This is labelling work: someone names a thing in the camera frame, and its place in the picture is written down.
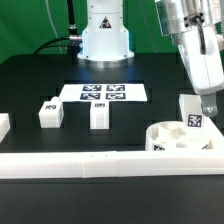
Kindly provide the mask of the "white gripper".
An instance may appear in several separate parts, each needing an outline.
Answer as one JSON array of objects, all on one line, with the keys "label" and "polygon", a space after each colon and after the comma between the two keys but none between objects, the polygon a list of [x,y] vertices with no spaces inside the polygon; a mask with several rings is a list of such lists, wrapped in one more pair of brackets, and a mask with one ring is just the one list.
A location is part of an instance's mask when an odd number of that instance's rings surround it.
[{"label": "white gripper", "polygon": [[215,92],[224,88],[220,44],[215,25],[220,0],[155,0],[163,36],[172,36],[206,117],[218,114]]}]

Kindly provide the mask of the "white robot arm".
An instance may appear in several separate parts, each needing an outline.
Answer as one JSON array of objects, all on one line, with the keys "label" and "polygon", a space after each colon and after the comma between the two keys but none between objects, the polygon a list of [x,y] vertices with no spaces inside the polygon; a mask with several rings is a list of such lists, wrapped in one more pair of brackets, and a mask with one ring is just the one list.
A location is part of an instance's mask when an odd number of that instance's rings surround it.
[{"label": "white robot arm", "polygon": [[[154,0],[161,33],[170,35],[207,117],[218,113],[216,93],[224,89],[220,51],[221,0]],[[123,25],[123,0],[87,0],[87,27],[78,59],[98,67],[129,61],[129,32]]]}]

